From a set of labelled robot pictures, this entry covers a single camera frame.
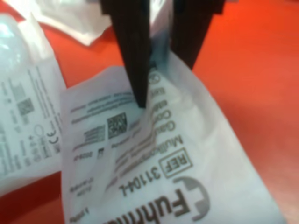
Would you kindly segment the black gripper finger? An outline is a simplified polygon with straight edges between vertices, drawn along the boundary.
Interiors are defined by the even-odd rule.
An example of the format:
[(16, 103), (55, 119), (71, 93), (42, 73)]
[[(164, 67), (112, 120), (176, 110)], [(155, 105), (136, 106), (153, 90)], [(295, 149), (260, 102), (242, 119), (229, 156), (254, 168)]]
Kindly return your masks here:
[(225, 0), (175, 0), (171, 50), (190, 68), (195, 65), (200, 49), (215, 14), (221, 14)]
[(101, 0), (101, 10), (111, 18), (125, 69), (137, 104), (146, 107), (150, 62), (150, 2)]

